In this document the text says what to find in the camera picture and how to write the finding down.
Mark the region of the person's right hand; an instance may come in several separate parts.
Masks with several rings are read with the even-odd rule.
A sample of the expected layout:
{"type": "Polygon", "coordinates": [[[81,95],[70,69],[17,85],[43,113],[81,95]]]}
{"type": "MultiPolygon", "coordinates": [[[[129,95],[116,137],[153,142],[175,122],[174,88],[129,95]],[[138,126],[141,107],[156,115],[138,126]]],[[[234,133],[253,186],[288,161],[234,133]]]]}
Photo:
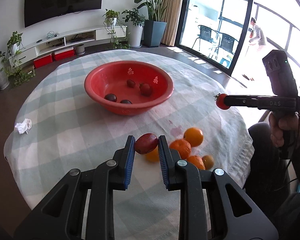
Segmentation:
{"type": "Polygon", "coordinates": [[[269,124],[271,130],[270,138],[275,147],[282,147],[284,145],[285,140],[283,133],[285,131],[297,132],[299,135],[297,145],[300,145],[300,117],[298,114],[277,119],[275,115],[271,113],[269,116],[269,124]]]}

